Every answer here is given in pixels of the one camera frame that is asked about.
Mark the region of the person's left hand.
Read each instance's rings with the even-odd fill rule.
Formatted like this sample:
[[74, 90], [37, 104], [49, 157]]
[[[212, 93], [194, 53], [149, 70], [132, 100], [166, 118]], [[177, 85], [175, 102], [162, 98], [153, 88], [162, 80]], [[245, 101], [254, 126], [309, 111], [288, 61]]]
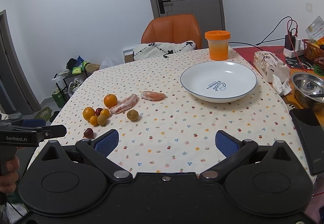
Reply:
[[15, 156], [5, 164], [7, 173], [0, 177], [0, 189], [2, 193], [9, 194], [13, 193], [16, 189], [16, 181], [18, 180], [18, 170], [20, 168], [20, 161]]

